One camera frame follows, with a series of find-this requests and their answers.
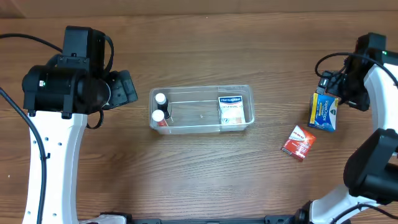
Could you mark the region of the blue yellow cough drops box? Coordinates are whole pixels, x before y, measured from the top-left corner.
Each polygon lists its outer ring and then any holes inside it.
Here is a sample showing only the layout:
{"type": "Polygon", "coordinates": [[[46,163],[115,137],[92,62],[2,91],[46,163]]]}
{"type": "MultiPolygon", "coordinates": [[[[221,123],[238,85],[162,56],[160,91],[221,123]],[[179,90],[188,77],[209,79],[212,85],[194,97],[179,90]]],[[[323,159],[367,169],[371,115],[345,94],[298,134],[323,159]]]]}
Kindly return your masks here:
{"type": "Polygon", "coordinates": [[[337,98],[314,93],[310,100],[308,126],[334,132],[336,130],[337,107],[337,98]]]}

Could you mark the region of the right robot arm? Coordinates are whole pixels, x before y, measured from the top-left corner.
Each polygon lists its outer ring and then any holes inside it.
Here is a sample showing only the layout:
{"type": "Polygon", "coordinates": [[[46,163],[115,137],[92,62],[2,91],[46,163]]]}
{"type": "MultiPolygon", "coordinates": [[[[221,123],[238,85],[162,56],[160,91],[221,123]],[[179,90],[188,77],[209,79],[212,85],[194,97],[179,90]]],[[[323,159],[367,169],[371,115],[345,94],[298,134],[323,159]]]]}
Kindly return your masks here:
{"type": "Polygon", "coordinates": [[[349,157],[343,184],[297,210],[291,223],[350,223],[367,208],[391,219],[381,206],[397,201],[397,53],[386,49],[386,36],[368,33],[344,52],[343,68],[316,72],[320,81],[311,100],[308,123],[325,128],[332,107],[371,110],[373,133],[349,157]]]}

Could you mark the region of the orange tube with white cap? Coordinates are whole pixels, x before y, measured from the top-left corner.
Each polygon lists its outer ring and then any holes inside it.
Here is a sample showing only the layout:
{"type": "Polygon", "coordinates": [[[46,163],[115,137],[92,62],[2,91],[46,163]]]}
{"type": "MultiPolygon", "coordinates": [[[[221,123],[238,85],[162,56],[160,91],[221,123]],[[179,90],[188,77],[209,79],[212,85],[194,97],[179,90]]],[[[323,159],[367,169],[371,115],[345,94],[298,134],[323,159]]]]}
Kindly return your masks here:
{"type": "Polygon", "coordinates": [[[151,114],[152,122],[154,126],[157,127],[167,127],[167,121],[165,118],[165,114],[162,110],[155,110],[151,114]]]}

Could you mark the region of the red medicine sachet box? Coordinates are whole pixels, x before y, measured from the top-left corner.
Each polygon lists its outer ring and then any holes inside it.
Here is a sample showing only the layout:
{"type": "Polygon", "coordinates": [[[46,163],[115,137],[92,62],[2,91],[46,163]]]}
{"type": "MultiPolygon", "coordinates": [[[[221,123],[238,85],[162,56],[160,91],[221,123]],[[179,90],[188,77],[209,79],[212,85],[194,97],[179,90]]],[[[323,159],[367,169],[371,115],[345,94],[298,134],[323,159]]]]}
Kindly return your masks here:
{"type": "Polygon", "coordinates": [[[310,132],[302,129],[300,126],[294,127],[289,138],[281,147],[281,150],[302,162],[312,148],[316,137],[310,132]]]}

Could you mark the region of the black bottle with white cap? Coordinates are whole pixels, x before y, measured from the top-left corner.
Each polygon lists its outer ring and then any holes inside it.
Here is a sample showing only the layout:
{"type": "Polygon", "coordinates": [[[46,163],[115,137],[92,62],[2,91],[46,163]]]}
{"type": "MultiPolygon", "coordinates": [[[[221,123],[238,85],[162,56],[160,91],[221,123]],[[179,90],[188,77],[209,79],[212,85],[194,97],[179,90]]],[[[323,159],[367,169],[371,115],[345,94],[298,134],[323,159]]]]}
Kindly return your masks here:
{"type": "Polygon", "coordinates": [[[155,95],[155,101],[157,103],[157,109],[164,112],[165,119],[170,117],[170,113],[168,110],[169,100],[163,93],[158,93],[155,95]]]}

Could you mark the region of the white Hansaplast plaster box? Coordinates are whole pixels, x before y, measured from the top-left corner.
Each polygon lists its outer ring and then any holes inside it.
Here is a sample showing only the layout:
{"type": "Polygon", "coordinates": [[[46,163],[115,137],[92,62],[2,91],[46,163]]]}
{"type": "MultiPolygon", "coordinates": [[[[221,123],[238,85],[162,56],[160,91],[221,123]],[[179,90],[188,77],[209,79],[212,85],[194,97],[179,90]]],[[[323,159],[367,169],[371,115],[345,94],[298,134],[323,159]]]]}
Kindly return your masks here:
{"type": "Polygon", "coordinates": [[[233,125],[246,122],[242,96],[221,96],[218,102],[221,124],[233,125]]]}

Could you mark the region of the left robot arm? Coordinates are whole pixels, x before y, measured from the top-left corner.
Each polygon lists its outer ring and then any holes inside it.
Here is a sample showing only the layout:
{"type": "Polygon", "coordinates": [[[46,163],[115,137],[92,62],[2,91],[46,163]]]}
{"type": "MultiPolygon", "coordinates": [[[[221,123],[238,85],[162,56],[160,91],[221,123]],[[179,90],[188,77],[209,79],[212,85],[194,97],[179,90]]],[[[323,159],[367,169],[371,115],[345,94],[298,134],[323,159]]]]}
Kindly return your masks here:
{"type": "Polygon", "coordinates": [[[30,129],[24,223],[77,223],[76,183],[88,116],[137,100],[128,71],[105,58],[109,36],[68,26],[62,53],[32,67],[22,80],[30,129]]]}

